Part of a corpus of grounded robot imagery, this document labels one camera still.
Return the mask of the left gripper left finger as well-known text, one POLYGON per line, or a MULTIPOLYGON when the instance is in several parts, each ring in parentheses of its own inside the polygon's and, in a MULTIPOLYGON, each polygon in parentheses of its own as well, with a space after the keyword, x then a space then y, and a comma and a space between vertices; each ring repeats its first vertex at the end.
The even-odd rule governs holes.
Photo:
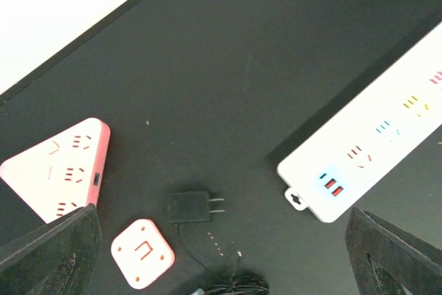
POLYGON ((1 247, 2 294, 81 294, 101 240, 90 203, 1 247))

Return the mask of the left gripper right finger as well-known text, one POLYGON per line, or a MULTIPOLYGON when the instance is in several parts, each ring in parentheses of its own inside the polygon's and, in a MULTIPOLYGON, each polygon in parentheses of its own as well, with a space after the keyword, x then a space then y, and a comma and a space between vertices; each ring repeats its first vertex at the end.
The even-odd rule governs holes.
POLYGON ((441 250, 352 208, 345 244, 360 294, 440 294, 441 250))

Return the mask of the pink triangular socket adapter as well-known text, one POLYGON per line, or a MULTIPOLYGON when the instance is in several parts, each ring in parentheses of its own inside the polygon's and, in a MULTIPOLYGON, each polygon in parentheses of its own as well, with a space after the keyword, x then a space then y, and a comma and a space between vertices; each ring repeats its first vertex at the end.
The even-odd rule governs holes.
POLYGON ((111 136, 90 117, 1 164, 1 179, 45 222, 96 205, 111 136))

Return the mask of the pink square plug adapter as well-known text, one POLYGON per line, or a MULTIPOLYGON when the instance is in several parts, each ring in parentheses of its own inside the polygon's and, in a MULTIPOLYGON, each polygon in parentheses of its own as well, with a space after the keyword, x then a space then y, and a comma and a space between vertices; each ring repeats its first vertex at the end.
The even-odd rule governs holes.
POLYGON ((117 235, 111 255, 126 282, 144 289, 168 271, 175 253, 151 219, 137 219, 117 235))

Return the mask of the white power strip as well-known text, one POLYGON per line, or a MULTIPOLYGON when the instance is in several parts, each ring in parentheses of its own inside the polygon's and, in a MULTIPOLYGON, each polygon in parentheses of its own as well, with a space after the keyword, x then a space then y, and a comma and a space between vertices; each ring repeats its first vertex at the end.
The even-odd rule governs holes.
POLYGON ((331 223, 440 125, 436 26, 278 164, 285 197, 331 223))

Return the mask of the black charger with cable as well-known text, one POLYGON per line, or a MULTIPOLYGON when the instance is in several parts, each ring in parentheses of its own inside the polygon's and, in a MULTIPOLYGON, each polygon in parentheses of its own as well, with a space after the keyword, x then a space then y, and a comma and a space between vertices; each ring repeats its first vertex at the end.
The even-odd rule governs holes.
POLYGON ((184 223, 209 222, 212 202, 222 202, 222 198, 212 198, 208 191, 182 191, 169 195, 167 200, 167 218, 169 224, 174 226, 177 241, 186 254, 216 282, 202 291, 203 294, 268 294, 269 283, 262 276, 255 273, 238 273, 238 267, 242 260, 242 254, 237 253, 236 264, 227 277, 208 268, 196 258, 180 238, 180 225, 184 223))

